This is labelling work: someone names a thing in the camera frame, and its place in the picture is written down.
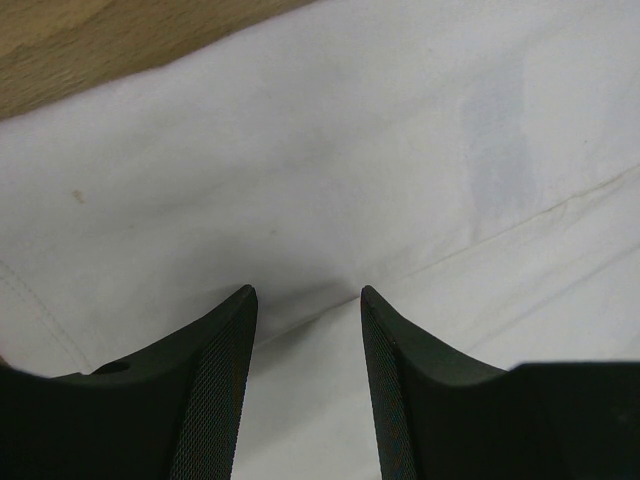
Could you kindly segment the white t shirt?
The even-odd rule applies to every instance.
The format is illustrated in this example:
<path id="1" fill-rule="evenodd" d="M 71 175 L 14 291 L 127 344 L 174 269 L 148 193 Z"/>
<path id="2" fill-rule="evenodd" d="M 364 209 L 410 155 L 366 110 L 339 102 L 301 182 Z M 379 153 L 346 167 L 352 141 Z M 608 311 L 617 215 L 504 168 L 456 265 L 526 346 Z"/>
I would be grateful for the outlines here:
<path id="1" fill-rule="evenodd" d="M 1 354 L 90 372 L 257 290 L 237 479 L 380 475 L 359 295 L 639 356 L 639 5 L 325 1 L 1 125 Z"/>

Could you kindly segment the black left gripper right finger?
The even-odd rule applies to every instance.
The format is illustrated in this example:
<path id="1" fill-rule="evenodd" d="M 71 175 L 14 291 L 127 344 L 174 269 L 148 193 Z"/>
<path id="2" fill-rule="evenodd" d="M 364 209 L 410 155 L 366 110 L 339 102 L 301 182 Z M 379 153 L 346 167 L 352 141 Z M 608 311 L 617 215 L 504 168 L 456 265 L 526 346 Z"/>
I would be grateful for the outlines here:
<path id="1" fill-rule="evenodd" d="M 361 325 L 385 479 L 635 479 L 639 366 L 502 370 L 405 319 L 374 288 Z"/>

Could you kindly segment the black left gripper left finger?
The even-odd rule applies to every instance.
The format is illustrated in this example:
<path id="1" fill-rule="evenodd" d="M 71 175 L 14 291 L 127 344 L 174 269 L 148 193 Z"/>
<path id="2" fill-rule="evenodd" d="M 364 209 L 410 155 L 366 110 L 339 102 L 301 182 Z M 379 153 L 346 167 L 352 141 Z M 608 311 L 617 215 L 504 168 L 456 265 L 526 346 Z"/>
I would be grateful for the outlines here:
<path id="1" fill-rule="evenodd" d="M 89 374 L 1 371 L 5 479 L 227 479 L 257 324 L 243 286 L 199 320 Z"/>

